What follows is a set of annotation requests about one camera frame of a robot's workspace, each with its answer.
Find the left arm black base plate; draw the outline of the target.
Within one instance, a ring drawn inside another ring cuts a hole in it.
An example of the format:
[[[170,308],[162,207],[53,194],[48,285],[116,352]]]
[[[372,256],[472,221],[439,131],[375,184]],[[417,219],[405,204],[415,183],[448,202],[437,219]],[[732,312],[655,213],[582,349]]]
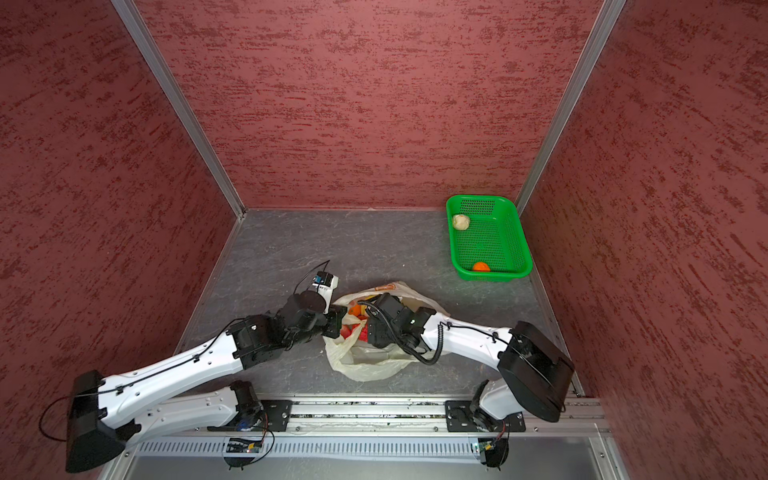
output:
[[[211,432],[268,433],[285,432],[293,402],[290,400],[264,400],[251,404],[238,404],[235,416],[223,426],[209,426]]]

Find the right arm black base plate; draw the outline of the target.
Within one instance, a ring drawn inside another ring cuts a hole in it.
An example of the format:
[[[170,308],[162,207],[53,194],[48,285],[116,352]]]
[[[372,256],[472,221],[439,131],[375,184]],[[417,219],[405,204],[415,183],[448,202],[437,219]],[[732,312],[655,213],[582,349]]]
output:
[[[497,420],[484,413],[471,401],[449,400],[445,404],[447,430],[451,433],[522,433],[526,425],[521,413],[508,415]]]

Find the green plastic basket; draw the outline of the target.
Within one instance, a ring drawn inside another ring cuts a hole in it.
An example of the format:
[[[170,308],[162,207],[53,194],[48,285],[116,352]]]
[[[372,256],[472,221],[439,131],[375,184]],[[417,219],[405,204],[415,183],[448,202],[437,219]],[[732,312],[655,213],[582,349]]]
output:
[[[464,281],[508,282],[530,275],[533,259],[515,204],[502,196],[454,195],[445,204],[452,264]],[[452,227],[452,216],[467,215],[466,231]],[[474,272],[485,262],[491,272]]]

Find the translucent yellow plastic bag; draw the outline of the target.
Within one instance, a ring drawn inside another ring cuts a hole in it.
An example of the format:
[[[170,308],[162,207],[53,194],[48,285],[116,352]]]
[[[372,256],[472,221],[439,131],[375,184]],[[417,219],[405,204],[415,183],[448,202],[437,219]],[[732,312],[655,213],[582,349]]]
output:
[[[413,310],[418,307],[430,307],[439,313],[448,314],[439,303],[418,293],[401,281],[350,293],[334,300],[332,304],[352,309],[358,300],[366,300],[383,293],[397,297]],[[367,326],[367,321],[359,319],[352,313],[347,313],[343,317],[342,326],[351,327],[351,333],[347,337],[340,335],[336,339],[324,337],[325,354],[332,370],[353,381],[385,380],[398,374],[408,365],[418,362],[417,359],[407,355],[395,344],[377,348],[364,342],[362,330]]]

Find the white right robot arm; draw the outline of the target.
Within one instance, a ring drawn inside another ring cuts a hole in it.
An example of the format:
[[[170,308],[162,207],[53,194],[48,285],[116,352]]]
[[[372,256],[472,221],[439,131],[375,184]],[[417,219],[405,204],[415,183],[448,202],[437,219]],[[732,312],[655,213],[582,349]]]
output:
[[[509,416],[525,413],[549,423],[560,420],[575,366],[535,325],[476,325],[429,307],[412,310],[388,293],[359,304],[367,317],[370,345],[395,345],[429,366],[444,355],[458,355],[501,375],[481,382],[468,406],[468,420],[477,430],[503,431]]]

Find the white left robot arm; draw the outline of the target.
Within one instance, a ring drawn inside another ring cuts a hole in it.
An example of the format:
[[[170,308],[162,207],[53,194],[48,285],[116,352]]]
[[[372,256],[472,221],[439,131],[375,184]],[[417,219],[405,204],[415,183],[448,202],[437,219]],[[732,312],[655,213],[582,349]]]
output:
[[[212,339],[123,374],[79,375],[68,398],[68,473],[104,465],[142,441],[197,427],[250,429],[259,417],[253,387],[235,382],[219,393],[192,389],[277,359],[317,335],[340,335],[346,307],[308,290],[275,314],[236,318]]]

